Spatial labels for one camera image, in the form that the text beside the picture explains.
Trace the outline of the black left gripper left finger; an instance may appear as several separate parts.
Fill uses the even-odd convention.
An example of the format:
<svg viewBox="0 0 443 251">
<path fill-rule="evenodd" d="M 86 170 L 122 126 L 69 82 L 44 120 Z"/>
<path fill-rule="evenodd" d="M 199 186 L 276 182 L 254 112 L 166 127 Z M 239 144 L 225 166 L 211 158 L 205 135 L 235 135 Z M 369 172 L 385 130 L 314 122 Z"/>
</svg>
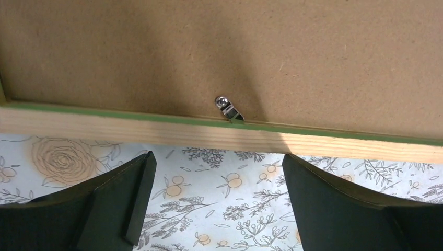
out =
<svg viewBox="0 0 443 251">
<path fill-rule="evenodd" d="M 1 205 L 1 250 L 132 250 L 156 166 L 148 152 L 72 187 Z"/>
</svg>

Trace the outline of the green wooden picture frame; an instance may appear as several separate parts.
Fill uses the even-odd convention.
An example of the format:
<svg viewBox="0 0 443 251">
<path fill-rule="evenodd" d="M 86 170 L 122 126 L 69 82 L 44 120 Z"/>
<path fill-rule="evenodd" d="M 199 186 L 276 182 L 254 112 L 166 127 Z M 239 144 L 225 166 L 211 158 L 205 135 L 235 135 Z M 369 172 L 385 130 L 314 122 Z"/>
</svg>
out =
<svg viewBox="0 0 443 251">
<path fill-rule="evenodd" d="M 1 132 L 442 163 L 441 77 L 418 82 L 304 73 L 234 83 L 200 78 L 113 83 L 91 94 L 82 72 L 67 77 L 13 73 L 1 66 Z M 244 117 L 229 122 L 225 96 Z"/>
</svg>

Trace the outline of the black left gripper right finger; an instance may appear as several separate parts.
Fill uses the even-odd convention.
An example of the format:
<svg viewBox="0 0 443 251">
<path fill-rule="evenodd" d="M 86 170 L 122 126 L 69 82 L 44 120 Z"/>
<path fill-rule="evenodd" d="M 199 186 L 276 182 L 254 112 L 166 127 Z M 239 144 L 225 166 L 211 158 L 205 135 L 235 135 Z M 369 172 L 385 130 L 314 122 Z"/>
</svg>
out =
<svg viewBox="0 0 443 251">
<path fill-rule="evenodd" d="M 442 250 L 442 205 L 386 195 L 286 154 L 304 250 Z"/>
</svg>

